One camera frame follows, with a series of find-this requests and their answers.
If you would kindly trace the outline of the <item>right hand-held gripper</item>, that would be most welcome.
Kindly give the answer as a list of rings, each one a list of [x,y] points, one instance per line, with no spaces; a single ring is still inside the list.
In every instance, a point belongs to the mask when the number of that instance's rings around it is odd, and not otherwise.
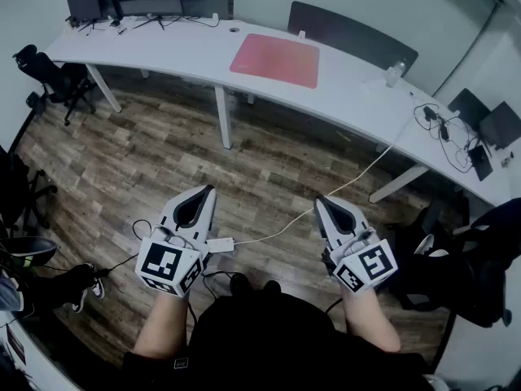
[[[334,196],[320,195],[315,212],[322,237],[327,240],[323,262],[328,273],[353,294],[376,288],[398,270],[386,239],[369,228],[364,214],[354,204]],[[355,235],[345,241],[346,235]]]

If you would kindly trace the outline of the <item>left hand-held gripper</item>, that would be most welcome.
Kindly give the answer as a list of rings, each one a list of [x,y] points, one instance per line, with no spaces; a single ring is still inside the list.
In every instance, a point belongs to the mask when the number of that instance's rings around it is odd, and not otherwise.
[[[164,206],[151,236],[142,240],[136,275],[150,288],[184,297],[208,266],[206,240],[217,192],[212,185],[191,188]]]

